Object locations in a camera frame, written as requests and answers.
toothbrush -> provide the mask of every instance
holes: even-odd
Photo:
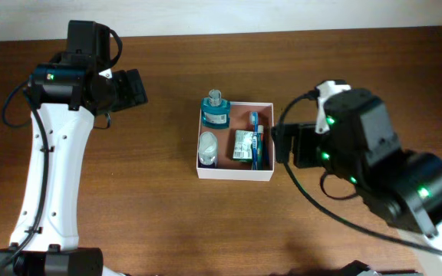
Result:
[[[250,124],[253,125],[253,132],[257,132],[257,125],[259,125],[259,114],[255,111],[250,112]]]
[[[257,169],[262,170],[262,148],[264,144],[264,126],[257,126]]]
[[[252,170],[257,170],[258,157],[257,157],[257,135],[256,135],[256,133],[253,133],[253,136],[252,136],[252,152],[253,152],[253,154],[252,154],[252,160],[253,160]]]
[[[257,170],[257,125],[259,124],[259,114],[255,111],[250,112],[250,124],[253,125],[252,137],[252,170]]]

white container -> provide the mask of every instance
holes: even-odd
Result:
[[[249,119],[251,111],[257,111],[259,113],[259,123],[264,126],[264,143],[266,143],[269,152],[269,167],[264,170],[251,170],[251,163],[241,163],[232,160],[236,131],[254,130]],[[200,179],[269,181],[274,173],[275,161],[275,148],[270,136],[270,128],[274,125],[273,104],[231,102],[229,118],[228,129],[214,130],[202,125],[201,113],[199,114],[197,149],[199,148],[200,134],[204,131],[214,133],[218,139],[218,168],[206,169],[199,167],[199,160],[196,155],[197,175]]]

green led light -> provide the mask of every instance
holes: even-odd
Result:
[[[323,152],[323,153],[322,153],[322,159],[323,159],[323,160],[329,160],[329,159],[330,159],[330,154],[328,154],[328,153],[326,153],[326,152]]]
[[[424,187],[418,189],[417,193],[419,193],[421,199],[426,199],[430,197],[430,192]]]
[[[333,124],[335,123],[334,118],[328,116],[328,117],[327,117],[327,123],[328,123],[329,126],[333,125]]]

wood grain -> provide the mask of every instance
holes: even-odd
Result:
[[[0,111],[6,95],[65,41],[0,43]],[[200,99],[270,102],[275,117],[294,97],[342,78],[382,97],[405,148],[442,158],[442,27],[125,38],[117,69],[139,68],[150,102],[113,114],[88,140],[78,200],[80,246],[133,275],[267,275],[340,268],[358,259],[377,269],[420,268],[406,248],[369,238],[320,214],[275,167],[270,182],[197,179]],[[9,109],[28,118],[23,99]],[[289,121],[314,120],[302,103]],[[100,118],[97,123],[104,123]],[[7,246],[25,191],[31,130],[0,119],[0,248]],[[315,198],[352,222],[396,235],[360,199]],[[351,192],[330,178],[328,191]]]

blue mouthwash bottle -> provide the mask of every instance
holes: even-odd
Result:
[[[221,98],[221,91],[209,91],[209,97],[203,98],[200,104],[203,125],[213,129],[228,128],[230,108],[229,101]]]

